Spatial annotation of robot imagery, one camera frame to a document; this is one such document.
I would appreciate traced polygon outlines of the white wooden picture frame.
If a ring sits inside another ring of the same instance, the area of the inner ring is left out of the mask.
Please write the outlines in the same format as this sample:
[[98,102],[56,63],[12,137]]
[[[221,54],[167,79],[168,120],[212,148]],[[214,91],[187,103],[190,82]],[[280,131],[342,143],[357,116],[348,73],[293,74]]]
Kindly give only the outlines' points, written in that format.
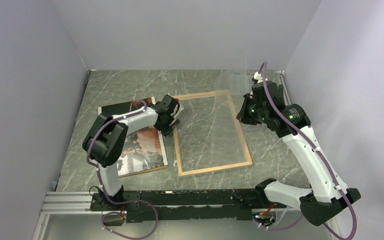
[[226,98],[227,98],[227,103],[229,105],[232,119],[234,121],[236,132],[238,134],[240,145],[241,145],[241,148],[243,151],[244,162],[238,162],[238,163],[232,163],[232,164],[227,164],[227,165],[220,165],[220,166],[213,166],[213,167],[207,167],[207,168],[202,168],[202,169],[183,171],[179,135],[178,135],[178,131],[175,129],[173,131],[174,152],[175,152],[175,160],[177,162],[178,175],[180,177],[224,171],[224,170],[229,170],[229,169],[234,169],[234,168],[251,166],[253,164],[252,157],[251,157],[251,154],[249,152],[248,145],[246,143],[246,138],[244,136],[242,127],[241,127],[240,123],[238,122],[238,120],[236,119],[237,111],[236,111],[235,104],[233,102],[231,92],[229,90],[226,89],[226,90],[217,90],[217,91],[188,93],[188,94],[182,94],[182,95],[175,95],[174,98],[176,98],[180,101],[186,101],[186,100],[210,98],[210,97],[217,97],[217,96],[226,96]]

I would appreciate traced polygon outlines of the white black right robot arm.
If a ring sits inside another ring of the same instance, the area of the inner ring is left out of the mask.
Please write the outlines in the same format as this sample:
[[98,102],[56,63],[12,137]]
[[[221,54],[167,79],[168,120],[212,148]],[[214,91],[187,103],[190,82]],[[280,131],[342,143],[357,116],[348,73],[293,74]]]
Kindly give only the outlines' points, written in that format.
[[320,226],[347,208],[347,202],[353,204],[361,198],[358,189],[349,188],[319,156],[309,117],[300,105],[285,104],[282,85],[255,82],[243,98],[236,119],[246,125],[265,124],[275,132],[293,152],[310,183],[309,188],[299,188],[273,178],[264,180],[255,187],[257,205],[266,208],[275,202],[299,209],[308,222]]

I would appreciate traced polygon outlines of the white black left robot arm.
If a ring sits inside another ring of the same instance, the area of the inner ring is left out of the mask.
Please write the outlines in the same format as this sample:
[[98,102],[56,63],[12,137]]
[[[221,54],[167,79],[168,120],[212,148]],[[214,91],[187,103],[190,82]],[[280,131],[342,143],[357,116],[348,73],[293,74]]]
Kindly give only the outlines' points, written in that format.
[[100,113],[97,116],[82,148],[86,151],[86,162],[97,173],[103,203],[110,210],[119,209],[125,200],[116,163],[122,155],[126,137],[146,127],[154,127],[167,137],[180,123],[178,116],[183,110],[177,98],[166,94],[156,103],[136,100],[133,110],[126,113]]

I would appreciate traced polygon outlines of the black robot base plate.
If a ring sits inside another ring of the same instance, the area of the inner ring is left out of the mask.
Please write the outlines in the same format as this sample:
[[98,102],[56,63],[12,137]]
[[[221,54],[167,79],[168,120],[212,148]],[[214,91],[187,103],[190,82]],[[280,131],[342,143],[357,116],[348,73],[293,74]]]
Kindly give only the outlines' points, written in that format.
[[126,211],[127,223],[145,221],[236,219],[251,220],[268,209],[286,205],[268,201],[254,188],[199,190],[142,190],[123,193],[123,204],[113,204],[102,193],[94,193],[92,212]]

